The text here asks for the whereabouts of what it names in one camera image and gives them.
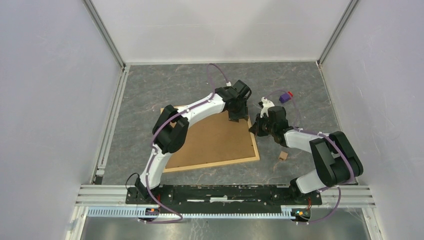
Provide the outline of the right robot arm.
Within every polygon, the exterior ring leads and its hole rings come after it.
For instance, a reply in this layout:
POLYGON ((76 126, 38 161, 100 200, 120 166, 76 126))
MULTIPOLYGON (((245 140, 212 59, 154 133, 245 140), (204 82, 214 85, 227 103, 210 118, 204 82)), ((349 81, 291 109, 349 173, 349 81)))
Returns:
POLYGON ((257 137, 272 136, 275 143, 310 153, 314 170, 291 180, 289 199, 302 204, 314 191, 349 184, 364 172, 364 167, 342 131, 322 133, 290 126, 282 106, 258 113, 249 132, 257 137))

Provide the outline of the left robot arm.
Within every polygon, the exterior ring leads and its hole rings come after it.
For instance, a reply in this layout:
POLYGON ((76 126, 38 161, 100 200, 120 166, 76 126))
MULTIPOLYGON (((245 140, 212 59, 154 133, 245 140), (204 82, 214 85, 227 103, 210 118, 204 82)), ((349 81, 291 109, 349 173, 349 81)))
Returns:
POLYGON ((247 101, 252 90, 241 80, 216 88, 206 97, 182 107, 167 105, 152 129, 151 154, 147 165, 135 182, 138 197, 145 204, 157 198, 156 188, 172 154, 184 145, 188 130, 197 122, 222 112, 231 122, 248 120, 247 101))

